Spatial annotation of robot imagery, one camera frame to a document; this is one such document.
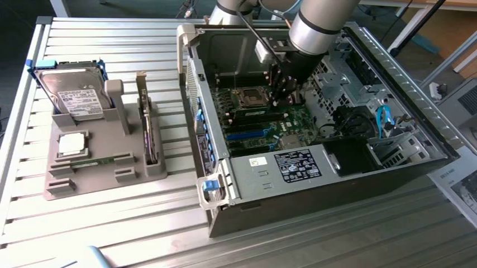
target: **motherboard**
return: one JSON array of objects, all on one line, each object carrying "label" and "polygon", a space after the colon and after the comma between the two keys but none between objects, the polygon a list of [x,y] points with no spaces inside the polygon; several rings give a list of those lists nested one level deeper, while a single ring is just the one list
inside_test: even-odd
[{"label": "motherboard", "polygon": [[316,118],[299,95],[268,104],[270,87],[216,88],[212,92],[222,133],[232,157],[306,146],[316,138]]}]

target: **hard drive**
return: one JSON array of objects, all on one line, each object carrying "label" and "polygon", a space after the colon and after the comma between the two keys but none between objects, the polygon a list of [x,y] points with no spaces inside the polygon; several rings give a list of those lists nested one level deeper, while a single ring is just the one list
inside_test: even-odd
[{"label": "hard drive", "polygon": [[107,75],[101,61],[56,63],[42,60],[29,73],[53,103],[56,114],[69,113],[81,121],[101,118],[103,109],[112,108],[104,91]]}]

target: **green circuit board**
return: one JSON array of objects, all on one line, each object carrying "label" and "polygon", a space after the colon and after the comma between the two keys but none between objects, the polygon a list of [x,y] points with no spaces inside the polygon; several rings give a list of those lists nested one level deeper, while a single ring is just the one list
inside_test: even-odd
[{"label": "green circuit board", "polygon": [[[215,109],[222,125],[222,133],[227,148],[234,156],[250,151],[279,151],[286,149],[280,139],[286,136],[298,140],[306,146],[316,137],[312,116],[304,105],[280,105],[272,109],[267,103],[270,89],[267,87],[224,88],[212,92]],[[243,120],[238,125],[230,122]],[[266,135],[228,140],[232,135],[266,131]]]}]

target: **aluminum table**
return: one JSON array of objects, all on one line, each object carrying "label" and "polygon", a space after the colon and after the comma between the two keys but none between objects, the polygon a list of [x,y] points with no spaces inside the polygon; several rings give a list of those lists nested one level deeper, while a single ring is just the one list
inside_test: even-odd
[{"label": "aluminum table", "polygon": [[169,175],[45,201],[50,103],[24,71],[0,151],[0,267],[53,267],[56,256],[87,245],[115,267],[475,267],[475,229],[427,178],[381,197],[208,238],[176,71],[175,29],[185,22],[200,23],[54,18],[36,25],[28,58],[100,56],[109,79],[124,81],[125,103],[136,101],[135,72],[147,71]]}]

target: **warning label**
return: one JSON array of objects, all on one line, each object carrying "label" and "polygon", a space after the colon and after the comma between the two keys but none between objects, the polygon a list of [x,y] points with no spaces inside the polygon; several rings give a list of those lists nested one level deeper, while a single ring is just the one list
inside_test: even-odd
[{"label": "warning label", "polygon": [[320,177],[316,162],[308,149],[276,154],[275,160],[283,180],[287,183]]},{"label": "warning label", "polygon": [[93,89],[60,91],[59,95],[73,117],[103,113],[101,104]]}]

